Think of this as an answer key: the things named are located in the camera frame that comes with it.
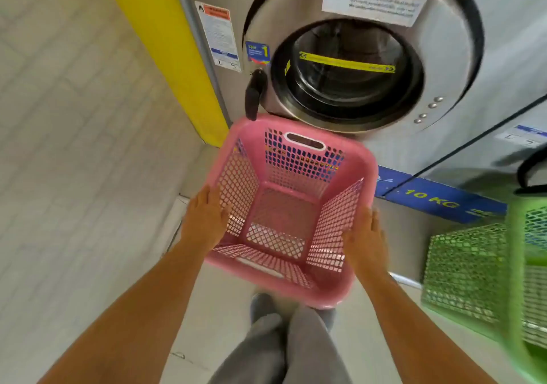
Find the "laundry basket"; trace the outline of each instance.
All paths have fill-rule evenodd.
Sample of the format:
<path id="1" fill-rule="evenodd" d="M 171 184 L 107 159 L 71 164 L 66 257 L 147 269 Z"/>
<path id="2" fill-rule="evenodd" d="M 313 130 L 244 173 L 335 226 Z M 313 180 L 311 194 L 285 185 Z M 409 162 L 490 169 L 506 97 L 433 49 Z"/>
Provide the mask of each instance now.
<path id="1" fill-rule="evenodd" d="M 432 237 L 422 292 L 424 306 L 500 341 L 540 384 L 547 384 L 547 185 L 528 187 L 525 173 L 546 155 L 519 168 L 522 188 L 505 219 Z"/>
<path id="2" fill-rule="evenodd" d="M 354 140 L 268 114 L 234 124 L 207 182 L 233 205 L 207 262 L 317 308 L 350 290 L 342 230 L 370 207 L 373 155 Z"/>

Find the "yellow stripe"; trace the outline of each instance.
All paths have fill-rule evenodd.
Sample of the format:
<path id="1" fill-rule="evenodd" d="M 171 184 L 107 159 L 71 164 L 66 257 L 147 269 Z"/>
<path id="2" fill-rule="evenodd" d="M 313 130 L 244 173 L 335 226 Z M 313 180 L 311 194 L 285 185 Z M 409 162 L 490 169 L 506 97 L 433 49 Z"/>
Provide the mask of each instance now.
<path id="1" fill-rule="evenodd" d="M 221 146 L 228 126 L 179 0 L 116 1 L 202 139 Z"/>
<path id="2" fill-rule="evenodd" d="M 371 64 L 369 62 L 341 60 L 339 58 L 331 58 L 325 57 L 323 55 L 305 53 L 304 51 L 300 51 L 300 59 L 311 62 L 318 62 L 321 64 L 333 65 L 335 67 L 343 67 L 345 69 L 395 73 L 394 65 Z"/>

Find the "leg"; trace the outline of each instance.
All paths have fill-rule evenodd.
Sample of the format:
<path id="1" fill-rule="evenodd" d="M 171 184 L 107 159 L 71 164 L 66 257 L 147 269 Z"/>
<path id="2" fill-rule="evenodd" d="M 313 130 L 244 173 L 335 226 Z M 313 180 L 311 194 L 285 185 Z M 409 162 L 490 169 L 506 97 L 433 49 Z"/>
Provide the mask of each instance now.
<path id="1" fill-rule="evenodd" d="M 351 384 L 325 323 L 306 306 L 297 309 L 289 324 L 287 364 L 284 384 Z"/>
<path id="2" fill-rule="evenodd" d="M 283 321 L 266 294 L 253 298 L 245 339 L 222 363 L 209 384 L 279 384 L 285 376 Z"/>

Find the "tiled wall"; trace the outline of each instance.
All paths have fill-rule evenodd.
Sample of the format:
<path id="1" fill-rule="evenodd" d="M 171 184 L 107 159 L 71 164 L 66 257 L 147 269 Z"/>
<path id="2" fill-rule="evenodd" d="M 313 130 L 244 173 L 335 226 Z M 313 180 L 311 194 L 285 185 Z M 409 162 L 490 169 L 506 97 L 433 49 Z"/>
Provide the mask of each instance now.
<path id="1" fill-rule="evenodd" d="M 0 0 L 0 382 L 35 382 L 157 259 L 202 146 L 114 0 Z"/>

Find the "shoe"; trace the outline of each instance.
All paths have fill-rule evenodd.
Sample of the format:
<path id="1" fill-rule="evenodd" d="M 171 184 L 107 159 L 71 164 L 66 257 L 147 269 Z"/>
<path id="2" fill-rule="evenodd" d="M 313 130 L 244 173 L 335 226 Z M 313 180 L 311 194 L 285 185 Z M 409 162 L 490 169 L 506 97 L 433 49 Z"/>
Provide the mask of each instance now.
<path id="1" fill-rule="evenodd" d="M 332 326 L 334 325 L 334 318 L 336 317 L 336 309 L 315 309 L 314 311 L 317 312 L 319 315 L 319 318 L 323 321 L 323 323 L 326 326 L 326 330 L 330 332 L 332 330 Z"/>
<path id="2" fill-rule="evenodd" d="M 250 324 L 270 313 L 277 313 L 274 298 L 268 293 L 257 293 L 250 301 Z"/>

